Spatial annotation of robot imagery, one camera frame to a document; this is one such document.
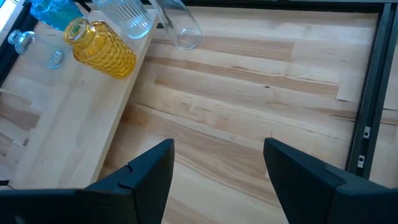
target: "black metal frame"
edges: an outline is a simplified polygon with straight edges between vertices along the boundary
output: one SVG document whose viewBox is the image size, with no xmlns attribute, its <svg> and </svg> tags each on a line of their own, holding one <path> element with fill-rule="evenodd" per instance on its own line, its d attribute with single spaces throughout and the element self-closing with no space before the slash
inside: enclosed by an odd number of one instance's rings
<svg viewBox="0 0 398 224">
<path fill-rule="evenodd" d="M 182 0 L 187 6 L 240 7 L 300 11 L 378 12 L 368 70 L 359 101 L 346 170 L 369 178 L 395 44 L 398 35 L 398 0 Z M 87 10 L 85 2 L 78 0 Z"/>
<path fill-rule="evenodd" d="M 10 28 L 10 31 L 7 33 L 7 36 L 16 29 L 22 32 L 34 29 L 37 24 L 37 19 L 29 14 L 30 5 L 30 2 L 23 3 L 23 8 Z M 7 38 L 5 38 L 3 43 L 0 43 L 0 86 L 6 80 L 18 56 L 19 54 L 15 51 L 14 45 L 9 44 Z"/>
<path fill-rule="evenodd" d="M 84 189 L 0 190 L 1 223 L 161 223 L 174 169 L 166 139 Z"/>
</svg>

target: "clear glass bottle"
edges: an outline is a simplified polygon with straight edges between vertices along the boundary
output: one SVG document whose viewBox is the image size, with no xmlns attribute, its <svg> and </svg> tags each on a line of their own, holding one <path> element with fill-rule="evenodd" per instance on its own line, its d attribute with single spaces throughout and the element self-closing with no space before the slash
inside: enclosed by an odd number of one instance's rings
<svg viewBox="0 0 398 224">
<path fill-rule="evenodd" d="M 91 24 L 81 17 L 69 23 L 63 40 L 73 47 L 74 58 L 114 78 L 125 78 L 136 65 L 136 55 L 103 21 Z"/>
<path fill-rule="evenodd" d="M 93 3 L 132 39 L 144 37 L 152 27 L 148 11 L 140 0 L 93 0 Z"/>
<path fill-rule="evenodd" d="M 149 0 L 175 46 L 181 50 L 196 47 L 203 37 L 191 12 L 181 0 Z"/>
<path fill-rule="evenodd" d="M 15 45 L 17 53 L 26 55 L 30 60 L 50 69 L 57 68 L 65 54 L 62 48 L 48 43 L 33 31 L 22 33 L 20 30 L 14 30 L 8 36 L 8 42 Z"/>
<path fill-rule="evenodd" d="M 36 19 L 64 31 L 70 21 L 83 14 L 71 0 L 30 0 L 30 13 Z"/>
</svg>

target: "light wood surface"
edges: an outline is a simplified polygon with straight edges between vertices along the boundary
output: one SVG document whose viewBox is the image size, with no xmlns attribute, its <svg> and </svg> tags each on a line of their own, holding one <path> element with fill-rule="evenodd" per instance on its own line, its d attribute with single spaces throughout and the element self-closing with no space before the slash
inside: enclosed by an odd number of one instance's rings
<svg viewBox="0 0 398 224">
<path fill-rule="evenodd" d="M 12 25 L 14 24 L 15 20 L 18 18 L 19 13 L 21 13 L 23 7 L 23 3 L 25 0 L 19 0 L 18 4 L 15 6 L 14 10 L 12 11 L 11 15 L 9 16 L 7 22 L 5 23 L 4 27 L 0 30 L 0 45 L 3 43 L 3 41 L 7 41 L 7 35 L 8 32 L 10 31 Z"/>
<path fill-rule="evenodd" d="M 104 20 L 121 33 L 100 11 L 92 11 L 88 20 Z M 124 36 L 137 63 L 123 80 L 84 66 L 68 53 L 10 186 L 83 188 L 97 179 L 154 30 L 140 40 Z"/>
<path fill-rule="evenodd" d="M 287 223 L 263 140 L 343 168 L 377 15 L 191 9 L 202 43 L 157 30 L 100 177 L 174 138 L 164 223 Z"/>
<path fill-rule="evenodd" d="M 13 190 L 10 186 L 0 186 L 0 190 Z"/>
</svg>

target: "wooden plank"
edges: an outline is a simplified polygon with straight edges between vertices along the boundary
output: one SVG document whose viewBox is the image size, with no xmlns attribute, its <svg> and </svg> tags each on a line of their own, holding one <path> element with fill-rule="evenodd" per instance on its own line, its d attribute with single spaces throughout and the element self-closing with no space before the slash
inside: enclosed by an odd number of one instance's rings
<svg viewBox="0 0 398 224">
<path fill-rule="evenodd" d="M 121 34 L 100 11 L 91 11 L 88 20 L 104 20 Z M 123 80 L 84 66 L 69 53 L 10 186 L 82 188 L 97 179 L 155 27 L 140 40 L 122 36 L 137 56 L 133 73 Z"/>
<path fill-rule="evenodd" d="M 17 144 L 10 144 L 5 154 L 0 156 L 0 179 L 11 180 L 18 163 L 25 153 L 26 148 Z"/>
<path fill-rule="evenodd" d="M 389 110 L 398 110 L 398 43 L 392 59 L 390 77 L 388 79 L 388 86 L 386 92 L 386 99 L 384 100 L 384 108 Z"/>
<path fill-rule="evenodd" d="M 80 10 L 85 16 L 88 15 L 84 9 Z M 66 47 L 62 39 L 63 32 L 43 22 L 37 23 L 34 32 L 48 42 Z M 28 55 L 20 55 L 1 89 L 4 92 L 0 96 L 0 136 L 6 136 L 11 142 L 25 147 L 32 129 L 36 127 L 37 120 L 51 99 L 52 87 L 59 78 L 60 70 L 43 70 Z M 10 149 L 7 144 L 0 145 L 0 151 L 4 155 Z M 15 169 L 9 169 L 7 164 L 0 166 L 0 176 L 14 178 Z"/>
<path fill-rule="evenodd" d="M 377 15 L 190 9 L 203 42 L 156 30 L 100 176 L 174 138 L 164 223 L 287 223 L 264 138 L 344 168 L 356 103 L 336 96 L 345 70 L 365 76 Z"/>
<path fill-rule="evenodd" d="M 18 18 L 19 13 L 21 13 L 24 2 L 25 2 L 25 0 L 18 1 L 18 4 L 15 6 L 15 8 L 14 8 L 13 12 L 11 13 L 11 15 L 9 16 L 6 24 L 4 25 L 2 30 L 0 30 L 0 45 L 4 41 L 7 41 L 8 32 L 10 32 L 12 25 L 14 25 L 14 22 Z"/>
<path fill-rule="evenodd" d="M 13 190 L 10 186 L 0 186 L 0 190 Z"/>
</svg>

